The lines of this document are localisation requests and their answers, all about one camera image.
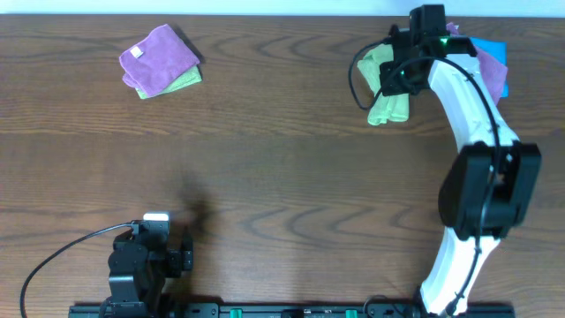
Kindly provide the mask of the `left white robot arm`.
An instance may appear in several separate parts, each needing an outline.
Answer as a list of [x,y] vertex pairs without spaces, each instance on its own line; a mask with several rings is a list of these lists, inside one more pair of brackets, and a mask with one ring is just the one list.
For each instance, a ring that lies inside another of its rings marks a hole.
[[183,231],[180,247],[168,247],[170,222],[140,220],[118,235],[109,257],[111,303],[154,310],[168,278],[179,278],[193,268],[193,240]]

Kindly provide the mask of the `green microfiber cloth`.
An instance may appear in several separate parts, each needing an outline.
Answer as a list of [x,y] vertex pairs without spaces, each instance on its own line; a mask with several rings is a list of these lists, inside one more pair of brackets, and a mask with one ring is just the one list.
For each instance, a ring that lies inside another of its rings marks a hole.
[[[381,88],[380,65],[394,59],[393,49],[390,44],[381,44],[369,50],[364,57],[357,62],[357,68],[372,90],[373,94]],[[375,105],[369,110],[367,122],[369,125],[384,125],[387,122],[405,122],[409,119],[410,103],[409,95],[381,94]]]

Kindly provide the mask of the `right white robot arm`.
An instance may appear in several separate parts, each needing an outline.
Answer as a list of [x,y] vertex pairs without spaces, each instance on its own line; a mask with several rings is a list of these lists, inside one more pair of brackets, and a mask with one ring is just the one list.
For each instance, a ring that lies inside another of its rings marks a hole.
[[380,66],[378,96],[433,91],[457,146],[439,193],[444,225],[430,274],[419,286],[409,317],[499,317],[509,309],[469,308],[467,298],[488,255],[524,220],[541,154],[509,128],[482,79],[478,52],[447,30],[441,4],[410,13],[408,28],[392,26],[385,42],[393,59]]

